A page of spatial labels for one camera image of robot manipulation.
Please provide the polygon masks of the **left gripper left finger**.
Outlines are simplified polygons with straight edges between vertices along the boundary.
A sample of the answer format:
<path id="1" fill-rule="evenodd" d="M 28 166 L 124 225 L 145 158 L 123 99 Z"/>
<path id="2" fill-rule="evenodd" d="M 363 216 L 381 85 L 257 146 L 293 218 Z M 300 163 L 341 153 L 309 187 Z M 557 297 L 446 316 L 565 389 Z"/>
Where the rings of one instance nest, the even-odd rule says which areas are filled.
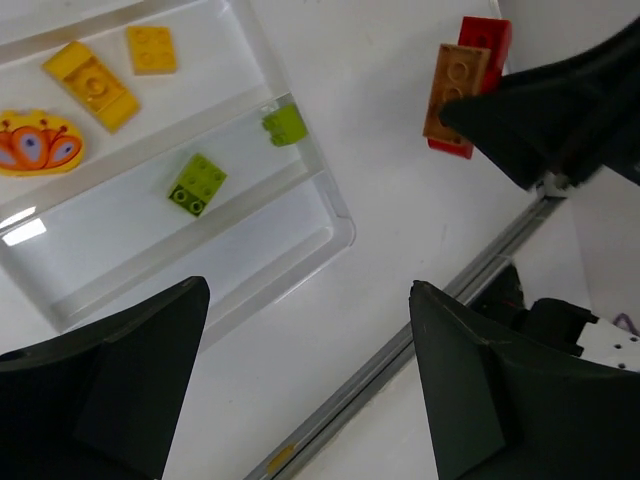
<path id="1" fill-rule="evenodd" d="M 1 357 L 4 479 L 159 479 L 199 350 L 201 276 Z"/>

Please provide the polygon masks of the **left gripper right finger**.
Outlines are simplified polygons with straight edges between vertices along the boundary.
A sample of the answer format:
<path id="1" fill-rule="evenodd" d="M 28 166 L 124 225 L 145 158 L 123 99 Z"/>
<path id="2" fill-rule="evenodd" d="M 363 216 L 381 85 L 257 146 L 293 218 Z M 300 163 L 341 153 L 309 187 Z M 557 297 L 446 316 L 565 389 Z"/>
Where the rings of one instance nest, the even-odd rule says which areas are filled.
<path id="1" fill-rule="evenodd" d="M 542 299 L 511 321 L 417 281 L 410 320 L 442 479 L 635 479 L 639 339 Z"/>

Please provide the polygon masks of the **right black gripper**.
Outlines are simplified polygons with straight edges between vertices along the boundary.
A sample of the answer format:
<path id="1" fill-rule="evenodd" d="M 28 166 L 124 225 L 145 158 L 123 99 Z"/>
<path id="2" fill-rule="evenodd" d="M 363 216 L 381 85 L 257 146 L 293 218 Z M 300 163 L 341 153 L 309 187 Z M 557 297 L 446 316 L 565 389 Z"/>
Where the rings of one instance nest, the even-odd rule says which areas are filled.
<path id="1" fill-rule="evenodd" d="M 639 183 L 639 20 L 564 61 L 511 74 L 438 114 L 515 185 L 552 171 L 578 186 L 605 166 Z"/>

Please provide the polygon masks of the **tan lego plate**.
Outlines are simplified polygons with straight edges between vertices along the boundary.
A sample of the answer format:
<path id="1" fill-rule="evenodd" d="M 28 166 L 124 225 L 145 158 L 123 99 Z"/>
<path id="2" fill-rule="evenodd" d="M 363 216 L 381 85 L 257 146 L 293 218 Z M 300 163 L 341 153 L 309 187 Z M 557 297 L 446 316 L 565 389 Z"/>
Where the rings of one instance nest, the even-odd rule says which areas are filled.
<path id="1" fill-rule="evenodd" d="M 440 45 L 423 128 L 425 138 L 455 147 L 470 144 L 439 114 L 447 103 L 480 93 L 490 57 L 488 48 Z"/>

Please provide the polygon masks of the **red lego piece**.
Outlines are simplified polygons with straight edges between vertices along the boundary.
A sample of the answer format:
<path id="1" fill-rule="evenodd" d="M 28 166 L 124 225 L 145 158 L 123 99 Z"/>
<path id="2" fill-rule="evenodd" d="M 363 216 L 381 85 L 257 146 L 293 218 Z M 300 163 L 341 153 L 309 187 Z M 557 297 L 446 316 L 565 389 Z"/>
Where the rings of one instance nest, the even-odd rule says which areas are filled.
<path id="1" fill-rule="evenodd" d="M 423 126 L 426 144 L 469 159 L 474 146 L 439 118 L 445 104 L 488 93 L 499 85 L 512 40 L 512 24 L 505 19 L 465 16 L 458 42 L 439 47 Z"/>

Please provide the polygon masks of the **green yellow lego stack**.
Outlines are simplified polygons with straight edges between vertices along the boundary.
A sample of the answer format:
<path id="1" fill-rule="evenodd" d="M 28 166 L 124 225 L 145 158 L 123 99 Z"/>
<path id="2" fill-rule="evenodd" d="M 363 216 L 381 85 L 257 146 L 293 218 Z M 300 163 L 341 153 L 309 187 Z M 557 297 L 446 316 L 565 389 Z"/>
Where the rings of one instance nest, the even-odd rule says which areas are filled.
<path id="1" fill-rule="evenodd" d="M 198 218 L 217 194 L 227 174 L 203 154 L 192 155 L 169 190 L 168 199 Z"/>

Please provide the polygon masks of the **small green lego brick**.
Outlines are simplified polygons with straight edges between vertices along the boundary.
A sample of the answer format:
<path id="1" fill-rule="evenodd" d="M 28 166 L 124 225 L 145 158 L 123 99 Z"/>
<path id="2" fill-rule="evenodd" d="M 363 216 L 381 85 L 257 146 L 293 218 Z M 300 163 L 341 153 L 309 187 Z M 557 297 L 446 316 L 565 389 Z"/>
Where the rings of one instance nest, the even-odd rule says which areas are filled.
<path id="1" fill-rule="evenodd" d="M 295 104 L 285 105 L 266 115 L 262 127 L 276 147 L 293 145 L 308 135 L 307 127 Z"/>

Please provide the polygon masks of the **round orange lego piece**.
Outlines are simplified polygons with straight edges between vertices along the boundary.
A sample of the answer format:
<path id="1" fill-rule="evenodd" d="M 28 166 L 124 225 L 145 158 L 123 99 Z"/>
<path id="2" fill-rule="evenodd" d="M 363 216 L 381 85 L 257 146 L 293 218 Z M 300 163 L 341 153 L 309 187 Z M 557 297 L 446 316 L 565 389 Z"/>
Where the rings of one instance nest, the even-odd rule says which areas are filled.
<path id="1" fill-rule="evenodd" d="M 84 159 L 86 141 L 70 120 L 41 110 L 1 113 L 1 174 L 57 175 Z"/>

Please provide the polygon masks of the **yellow long lego brick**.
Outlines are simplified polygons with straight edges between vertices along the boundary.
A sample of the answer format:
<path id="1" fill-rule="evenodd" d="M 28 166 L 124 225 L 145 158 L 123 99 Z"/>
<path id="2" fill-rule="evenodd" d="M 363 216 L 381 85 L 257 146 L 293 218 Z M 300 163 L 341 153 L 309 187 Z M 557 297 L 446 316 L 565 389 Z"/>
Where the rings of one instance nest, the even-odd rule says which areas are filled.
<path id="1" fill-rule="evenodd" d="M 118 131 L 140 110 L 133 93 L 83 43 L 69 43 L 42 67 L 110 133 Z"/>

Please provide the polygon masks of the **small yellow lego brick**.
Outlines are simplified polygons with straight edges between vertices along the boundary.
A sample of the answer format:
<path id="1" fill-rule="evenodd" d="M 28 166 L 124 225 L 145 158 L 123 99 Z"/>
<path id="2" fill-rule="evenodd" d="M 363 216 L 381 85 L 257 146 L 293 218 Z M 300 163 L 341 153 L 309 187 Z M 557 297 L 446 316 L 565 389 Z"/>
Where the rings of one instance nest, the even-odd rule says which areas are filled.
<path id="1" fill-rule="evenodd" d="M 131 25 L 126 28 L 126 40 L 135 75 L 163 75 L 177 71 L 177 54 L 168 27 Z"/>

